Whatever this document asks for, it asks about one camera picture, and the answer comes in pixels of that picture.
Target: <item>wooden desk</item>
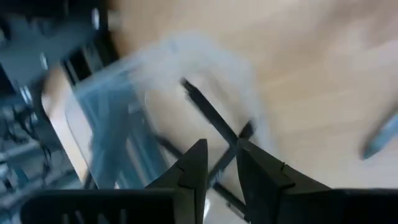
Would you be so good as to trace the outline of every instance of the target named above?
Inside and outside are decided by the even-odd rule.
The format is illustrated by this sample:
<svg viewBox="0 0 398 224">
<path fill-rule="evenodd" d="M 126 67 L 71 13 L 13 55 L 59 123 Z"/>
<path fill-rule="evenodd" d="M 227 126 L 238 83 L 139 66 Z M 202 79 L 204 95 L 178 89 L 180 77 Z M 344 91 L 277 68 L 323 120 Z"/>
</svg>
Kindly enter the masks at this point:
<svg viewBox="0 0 398 224">
<path fill-rule="evenodd" d="M 115 0 L 113 7 L 123 19 L 115 36 L 122 55 L 197 30 L 250 60 L 292 167 L 331 187 L 398 187 L 398 139 L 367 161 L 359 156 L 398 104 L 398 2 Z M 64 121 L 50 117 L 82 172 Z M 240 195 L 236 170 L 223 181 Z"/>
</svg>

